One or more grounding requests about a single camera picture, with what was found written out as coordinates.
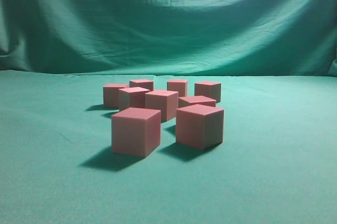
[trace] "green cloth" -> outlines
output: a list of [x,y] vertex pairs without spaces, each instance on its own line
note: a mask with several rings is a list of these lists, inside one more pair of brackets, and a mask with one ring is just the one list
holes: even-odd
[[171,76],[0,72],[0,223],[335,223],[337,78],[222,83],[224,143],[112,154],[106,83]]
[[0,0],[0,69],[327,75],[336,15],[336,0]]

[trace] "green tablecloth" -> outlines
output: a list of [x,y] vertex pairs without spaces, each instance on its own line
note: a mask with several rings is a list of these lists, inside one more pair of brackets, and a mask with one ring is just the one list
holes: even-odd
[[0,223],[335,223],[337,78],[222,82],[224,143],[110,152],[102,86],[171,76],[0,72]]

